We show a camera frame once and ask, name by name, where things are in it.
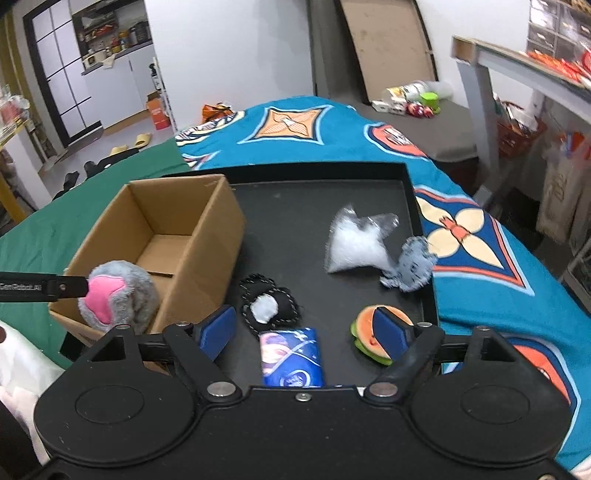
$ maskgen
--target cardboard box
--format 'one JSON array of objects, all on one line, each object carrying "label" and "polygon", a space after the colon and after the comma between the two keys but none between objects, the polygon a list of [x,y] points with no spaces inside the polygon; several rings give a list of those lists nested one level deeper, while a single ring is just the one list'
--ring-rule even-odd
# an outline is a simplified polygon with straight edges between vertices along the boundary
[{"label": "cardboard box", "polygon": [[148,95],[146,108],[150,111],[150,116],[152,117],[156,130],[170,127],[170,118],[168,118],[164,111],[163,102],[158,92],[153,92]]},{"label": "cardboard box", "polygon": [[[223,175],[132,181],[107,206],[64,274],[87,277],[110,260],[133,262],[151,274],[160,294],[147,333],[198,323],[223,304],[244,227]],[[51,303],[49,311],[87,345],[103,335],[84,322],[76,299]]]}]

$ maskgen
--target gray plush toy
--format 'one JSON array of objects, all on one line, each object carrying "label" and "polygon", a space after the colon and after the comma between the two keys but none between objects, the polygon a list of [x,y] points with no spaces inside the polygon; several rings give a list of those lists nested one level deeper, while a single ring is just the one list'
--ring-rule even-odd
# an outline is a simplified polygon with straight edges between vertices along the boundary
[{"label": "gray plush toy", "polygon": [[135,333],[143,333],[159,304],[150,274],[125,260],[96,267],[88,277],[88,295],[78,299],[82,318],[102,332],[127,323]]},{"label": "gray plush toy", "polygon": [[401,291],[415,291],[429,283],[437,255],[429,252],[423,236],[412,236],[404,242],[396,267],[379,280],[384,287],[398,287]]}]

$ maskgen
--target black stitched toy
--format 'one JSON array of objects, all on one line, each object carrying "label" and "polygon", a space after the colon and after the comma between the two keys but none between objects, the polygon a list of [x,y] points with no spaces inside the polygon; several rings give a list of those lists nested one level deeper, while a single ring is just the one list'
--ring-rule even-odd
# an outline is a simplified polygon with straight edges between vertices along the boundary
[{"label": "black stitched toy", "polygon": [[268,330],[293,327],[300,320],[300,308],[287,288],[261,274],[252,274],[240,281],[242,317],[258,335]]}]

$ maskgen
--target orange box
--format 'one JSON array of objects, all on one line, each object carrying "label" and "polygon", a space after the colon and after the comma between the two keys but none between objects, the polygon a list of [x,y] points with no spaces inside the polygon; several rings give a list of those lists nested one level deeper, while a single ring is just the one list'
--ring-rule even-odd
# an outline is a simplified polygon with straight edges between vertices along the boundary
[{"label": "orange box", "polygon": [[150,111],[156,130],[170,127],[170,118],[164,113],[162,100],[160,99],[160,94],[158,92],[153,92],[148,95],[148,103],[146,103],[146,107]]}]

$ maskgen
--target black tray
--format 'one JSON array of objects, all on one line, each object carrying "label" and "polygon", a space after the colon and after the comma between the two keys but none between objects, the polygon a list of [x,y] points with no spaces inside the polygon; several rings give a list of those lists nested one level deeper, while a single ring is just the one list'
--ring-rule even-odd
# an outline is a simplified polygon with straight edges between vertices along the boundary
[{"label": "black tray", "polygon": [[[353,344],[349,327],[366,306],[400,308],[413,322],[437,320],[433,285],[404,294],[385,289],[380,272],[357,268],[324,271],[330,224],[352,204],[358,216],[396,213],[400,224],[385,240],[398,259],[404,241],[422,235],[417,202],[406,166],[401,163],[293,163],[229,167],[172,176],[221,173],[228,178],[246,217],[242,249],[226,302],[239,310],[238,282],[252,273],[289,288],[300,305],[302,327],[319,336],[327,385],[367,385],[383,368]],[[216,363],[246,391],[262,383],[258,339],[239,315],[236,337]]]}]

